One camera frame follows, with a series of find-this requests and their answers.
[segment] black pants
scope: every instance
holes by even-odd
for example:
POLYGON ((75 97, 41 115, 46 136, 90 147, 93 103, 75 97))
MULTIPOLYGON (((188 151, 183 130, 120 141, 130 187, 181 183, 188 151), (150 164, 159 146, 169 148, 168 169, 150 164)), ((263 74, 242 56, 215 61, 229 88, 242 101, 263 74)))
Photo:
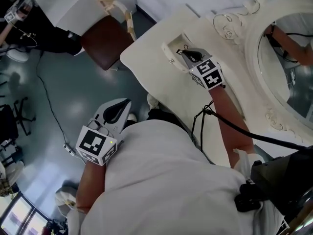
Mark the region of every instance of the black pants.
MULTIPOLYGON (((185 128, 182 126, 182 124, 180 123, 180 121, 177 119, 177 117, 172 114, 172 113, 168 113, 168 112, 164 112, 160 109, 152 109, 149 112, 149 117, 147 120, 152 120, 152 119, 157 119, 157 120, 163 120, 166 122, 170 122, 172 124, 175 124, 177 126, 179 126, 180 128, 182 128, 185 131, 185 128)), ((124 128, 135 124, 135 121, 132 120, 128 120, 124 126, 124 128)))

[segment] brown seat cushion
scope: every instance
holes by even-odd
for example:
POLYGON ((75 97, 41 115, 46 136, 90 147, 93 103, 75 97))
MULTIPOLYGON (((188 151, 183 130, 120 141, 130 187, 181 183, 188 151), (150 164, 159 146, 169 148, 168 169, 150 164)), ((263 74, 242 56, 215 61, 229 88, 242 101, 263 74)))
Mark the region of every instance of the brown seat cushion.
POLYGON ((98 21, 81 38, 85 51, 105 71, 133 42, 130 34, 112 16, 106 16, 98 21))

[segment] white t-shirt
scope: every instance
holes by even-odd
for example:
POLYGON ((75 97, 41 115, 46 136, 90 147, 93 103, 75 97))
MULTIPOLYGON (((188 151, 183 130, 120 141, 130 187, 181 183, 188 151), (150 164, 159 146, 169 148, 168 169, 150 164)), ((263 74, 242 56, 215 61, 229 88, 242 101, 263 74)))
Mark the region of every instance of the white t-shirt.
MULTIPOLYGON (((149 120, 126 128, 122 135, 124 143, 107 167, 105 192, 86 215, 82 235, 274 235, 278 231, 282 218, 270 202, 265 217, 270 221, 263 220, 261 210, 237 211, 234 198, 245 183, 243 174, 210 164, 178 126, 149 120)), ((247 158, 245 164, 262 160, 256 154, 247 158)))

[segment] shoe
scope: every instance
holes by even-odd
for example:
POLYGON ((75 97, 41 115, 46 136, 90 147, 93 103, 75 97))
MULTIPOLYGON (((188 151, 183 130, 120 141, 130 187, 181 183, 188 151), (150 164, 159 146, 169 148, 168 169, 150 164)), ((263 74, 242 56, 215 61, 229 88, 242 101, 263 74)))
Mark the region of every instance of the shoe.
POLYGON ((127 121, 134 121, 134 122, 137 122, 137 118, 136 118, 135 114, 130 113, 130 114, 128 115, 127 121))
POLYGON ((147 101, 148 101, 148 105, 149 105, 150 110, 159 109, 158 101, 153 96, 151 96, 150 94, 147 95, 147 101))

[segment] mirror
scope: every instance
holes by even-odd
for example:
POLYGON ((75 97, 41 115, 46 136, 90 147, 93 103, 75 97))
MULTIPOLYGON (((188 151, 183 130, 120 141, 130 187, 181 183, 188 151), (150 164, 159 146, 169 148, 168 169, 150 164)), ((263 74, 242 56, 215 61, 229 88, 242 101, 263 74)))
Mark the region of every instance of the mirror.
POLYGON ((264 33, 258 46, 264 81, 280 104, 313 129, 313 13, 279 18, 264 33))

